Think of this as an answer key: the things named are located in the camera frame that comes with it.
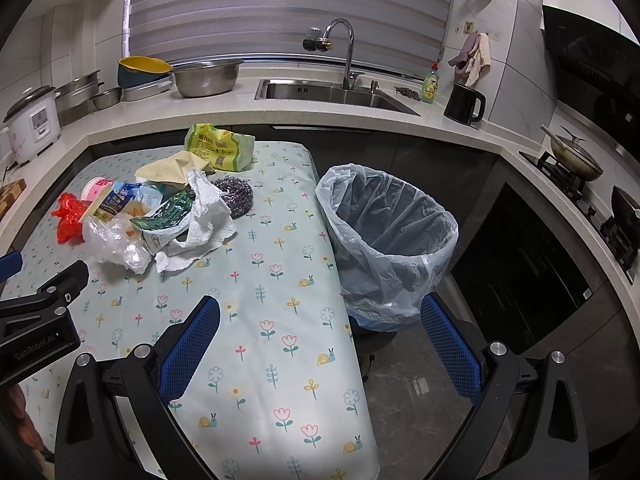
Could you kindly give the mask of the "person's left hand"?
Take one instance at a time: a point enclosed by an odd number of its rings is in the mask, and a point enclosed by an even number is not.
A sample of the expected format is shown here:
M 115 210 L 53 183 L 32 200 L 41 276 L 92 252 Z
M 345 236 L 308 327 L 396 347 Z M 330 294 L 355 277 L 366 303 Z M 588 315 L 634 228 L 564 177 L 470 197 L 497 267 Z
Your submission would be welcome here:
M 14 385 L 6 390 L 9 409 L 17 420 L 17 434 L 21 440 L 33 450 L 43 450 L 43 440 L 38 434 L 32 419 L 26 412 L 26 398 L 19 385 Z

